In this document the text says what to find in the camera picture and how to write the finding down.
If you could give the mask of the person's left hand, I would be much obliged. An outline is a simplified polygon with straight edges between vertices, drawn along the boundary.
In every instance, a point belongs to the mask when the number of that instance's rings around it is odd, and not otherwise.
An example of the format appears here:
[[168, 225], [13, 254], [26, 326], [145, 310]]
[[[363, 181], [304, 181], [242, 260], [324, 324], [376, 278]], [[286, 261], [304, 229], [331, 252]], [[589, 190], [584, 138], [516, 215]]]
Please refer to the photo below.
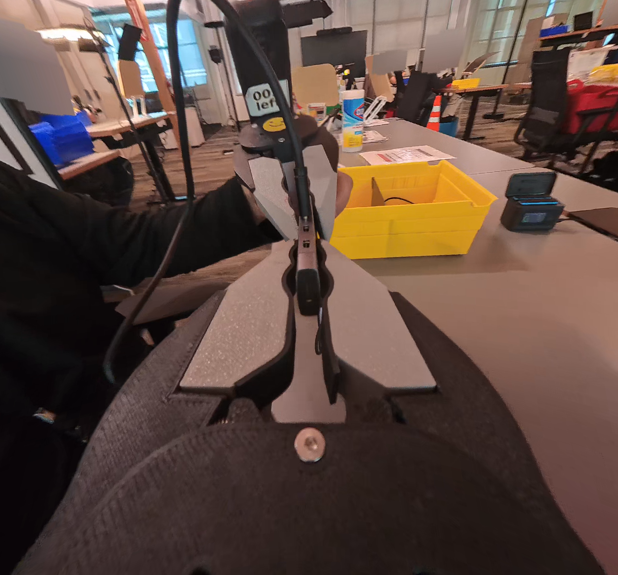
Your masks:
[[353, 179], [346, 173], [337, 170], [335, 217], [338, 217], [347, 207], [351, 192], [353, 190]]

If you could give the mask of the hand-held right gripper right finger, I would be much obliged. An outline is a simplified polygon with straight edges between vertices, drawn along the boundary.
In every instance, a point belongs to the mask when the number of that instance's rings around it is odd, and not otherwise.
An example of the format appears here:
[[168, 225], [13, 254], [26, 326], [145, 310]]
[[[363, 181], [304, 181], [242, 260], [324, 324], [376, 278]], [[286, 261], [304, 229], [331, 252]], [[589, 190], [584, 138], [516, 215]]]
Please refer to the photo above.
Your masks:
[[321, 242], [326, 283], [318, 342], [329, 401], [349, 404], [437, 387], [385, 285], [328, 242]]

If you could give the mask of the beige rounded board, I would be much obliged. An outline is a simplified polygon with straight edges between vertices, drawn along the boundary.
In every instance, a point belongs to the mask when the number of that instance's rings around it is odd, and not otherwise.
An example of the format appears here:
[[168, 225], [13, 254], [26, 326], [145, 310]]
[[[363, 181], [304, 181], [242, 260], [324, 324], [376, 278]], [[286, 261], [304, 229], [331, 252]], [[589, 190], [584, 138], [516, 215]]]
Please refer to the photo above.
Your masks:
[[292, 92], [300, 107], [324, 103], [327, 107], [339, 103], [339, 79], [333, 65], [323, 63], [292, 69]]

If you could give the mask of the black office chair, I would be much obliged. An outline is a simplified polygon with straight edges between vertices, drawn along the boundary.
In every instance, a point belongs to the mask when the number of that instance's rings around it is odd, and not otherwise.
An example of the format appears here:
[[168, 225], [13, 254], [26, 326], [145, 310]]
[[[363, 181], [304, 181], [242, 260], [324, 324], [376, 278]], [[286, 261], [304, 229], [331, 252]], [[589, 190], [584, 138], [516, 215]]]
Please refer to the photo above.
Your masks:
[[562, 131], [568, 108], [570, 49], [535, 51], [531, 61], [529, 107], [514, 135], [522, 161], [533, 162], [574, 148], [574, 137]]

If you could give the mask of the yellow plastic bin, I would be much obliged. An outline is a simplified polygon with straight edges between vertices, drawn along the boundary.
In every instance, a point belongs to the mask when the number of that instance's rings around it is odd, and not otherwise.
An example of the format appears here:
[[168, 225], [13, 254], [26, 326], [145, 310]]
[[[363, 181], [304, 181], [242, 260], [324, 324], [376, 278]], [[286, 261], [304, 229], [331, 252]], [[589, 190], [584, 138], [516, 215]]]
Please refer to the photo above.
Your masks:
[[349, 259], [466, 255], [497, 197], [447, 161], [347, 167], [330, 244]]

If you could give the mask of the stack of blue bins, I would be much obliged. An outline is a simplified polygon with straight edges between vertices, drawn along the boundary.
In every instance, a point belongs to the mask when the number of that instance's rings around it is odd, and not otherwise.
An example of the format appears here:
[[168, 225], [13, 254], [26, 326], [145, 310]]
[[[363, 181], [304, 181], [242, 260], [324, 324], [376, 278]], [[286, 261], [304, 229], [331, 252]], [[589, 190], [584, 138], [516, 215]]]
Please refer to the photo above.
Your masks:
[[84, 156], [95, 152], [88, 132], [92, 125], [85, 109], [74, 116], [42, 115], [41, 122], [29, 125], [55, 168], [63, 169]]

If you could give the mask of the white barcode paper sheet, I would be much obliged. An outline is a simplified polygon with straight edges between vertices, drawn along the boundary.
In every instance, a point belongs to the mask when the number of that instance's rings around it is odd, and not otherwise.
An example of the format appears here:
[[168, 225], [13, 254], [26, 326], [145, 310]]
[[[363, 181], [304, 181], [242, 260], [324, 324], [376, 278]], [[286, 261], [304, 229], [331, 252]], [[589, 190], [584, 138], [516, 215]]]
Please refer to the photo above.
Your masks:
[[360, 153], [368, 165], [450, 161], [457, 157], [430, 146], [413, 146]]

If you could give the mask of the person's body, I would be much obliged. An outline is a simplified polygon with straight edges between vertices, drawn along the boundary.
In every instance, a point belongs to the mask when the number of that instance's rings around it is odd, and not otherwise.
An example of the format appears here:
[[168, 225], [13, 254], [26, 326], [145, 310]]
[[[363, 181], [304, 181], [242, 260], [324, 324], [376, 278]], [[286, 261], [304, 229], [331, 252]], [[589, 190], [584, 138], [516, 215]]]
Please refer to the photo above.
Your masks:
[[111, 400], [102, 363], [121, 321], [99, 286], [1, 301], [1, 574], [56, 510]]

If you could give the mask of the black charging case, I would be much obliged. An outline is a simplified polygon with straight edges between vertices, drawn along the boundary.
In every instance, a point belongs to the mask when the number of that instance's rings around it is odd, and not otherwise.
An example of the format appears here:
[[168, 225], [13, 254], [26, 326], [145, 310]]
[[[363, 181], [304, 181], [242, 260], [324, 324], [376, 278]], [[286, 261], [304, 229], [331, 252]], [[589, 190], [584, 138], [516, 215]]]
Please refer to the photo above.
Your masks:
[[512, 175], [506, 186], [501, 225], [517, 233], [552, 230], [565, 210], [552, 195], [556, 179], [553, 170]]

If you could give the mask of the white stand with beige paddle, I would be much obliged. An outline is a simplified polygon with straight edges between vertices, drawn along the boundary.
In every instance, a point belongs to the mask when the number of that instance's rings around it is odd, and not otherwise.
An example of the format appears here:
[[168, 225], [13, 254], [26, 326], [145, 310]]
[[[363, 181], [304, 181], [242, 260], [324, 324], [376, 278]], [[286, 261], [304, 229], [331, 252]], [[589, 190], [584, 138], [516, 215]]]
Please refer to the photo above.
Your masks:
[[391, 52], [382, 52], [366, 57], [364, 90], [368, 107], [363, 116], [365, 124], [376, 118], [386, 103], [394, 100], [389, 77], [393, 58]]

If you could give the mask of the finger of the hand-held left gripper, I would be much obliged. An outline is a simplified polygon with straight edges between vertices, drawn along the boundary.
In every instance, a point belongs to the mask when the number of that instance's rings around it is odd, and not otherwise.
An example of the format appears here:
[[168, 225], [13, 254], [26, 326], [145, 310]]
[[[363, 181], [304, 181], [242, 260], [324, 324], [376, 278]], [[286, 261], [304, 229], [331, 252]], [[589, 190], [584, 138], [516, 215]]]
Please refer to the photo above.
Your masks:
[[337, 170], [332, 169], [321, 145], [304, 149], [304, 163], [321, 230], [320, 236], [329, 241], [336, 218]]
[[284, 173], [277, 159], [256, 157], [248, 161], [253, 195], [261, 211], [286, 241], [298, 239], [298, 223], [284, 189]]

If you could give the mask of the disinfectant wipes canister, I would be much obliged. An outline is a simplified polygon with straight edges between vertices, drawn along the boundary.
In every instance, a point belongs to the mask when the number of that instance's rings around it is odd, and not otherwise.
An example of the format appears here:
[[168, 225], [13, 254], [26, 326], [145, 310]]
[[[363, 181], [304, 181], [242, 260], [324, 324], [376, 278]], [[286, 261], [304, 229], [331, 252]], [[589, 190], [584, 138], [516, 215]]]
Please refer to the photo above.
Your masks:
[[351, 89], [342, 93], [341, 146], [344, 153], [362, 150], [364, 139], [365, 91]]

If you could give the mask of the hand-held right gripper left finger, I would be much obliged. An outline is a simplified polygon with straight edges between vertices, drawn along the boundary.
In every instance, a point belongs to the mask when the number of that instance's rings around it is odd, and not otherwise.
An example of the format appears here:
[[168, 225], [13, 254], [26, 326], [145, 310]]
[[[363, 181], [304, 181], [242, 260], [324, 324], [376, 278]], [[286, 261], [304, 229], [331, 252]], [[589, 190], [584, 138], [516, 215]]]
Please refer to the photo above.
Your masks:
[[290, 385], [295, 351], [295, 309], [289, 288], [293, 241], [232, 283], [180, 381], [180, 391], [269, 406]]

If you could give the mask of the red storage crate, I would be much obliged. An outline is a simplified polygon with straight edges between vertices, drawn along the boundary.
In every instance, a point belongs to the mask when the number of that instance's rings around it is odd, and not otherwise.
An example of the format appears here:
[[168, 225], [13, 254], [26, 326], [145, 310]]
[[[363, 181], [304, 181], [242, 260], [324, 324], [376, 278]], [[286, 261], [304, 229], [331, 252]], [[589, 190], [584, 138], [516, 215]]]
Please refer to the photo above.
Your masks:
[[617, 131], [617, 85], [585, 85], [579, 79], [567, 83], [567, 108], [560, 132], [576, 135]]

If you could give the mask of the black wall screen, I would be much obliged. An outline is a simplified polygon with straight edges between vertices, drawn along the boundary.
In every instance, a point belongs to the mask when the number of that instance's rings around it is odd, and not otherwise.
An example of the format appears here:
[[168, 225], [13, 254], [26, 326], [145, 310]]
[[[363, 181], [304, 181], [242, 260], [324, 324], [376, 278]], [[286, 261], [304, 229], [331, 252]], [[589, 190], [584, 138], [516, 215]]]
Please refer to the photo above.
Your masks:
[[318, 31], [301, 38], [302, 65], [330, 64], [333, 67], [352, 64], [351, 72], [364, 77], [366, 72], [367, 30], [339, 28]]

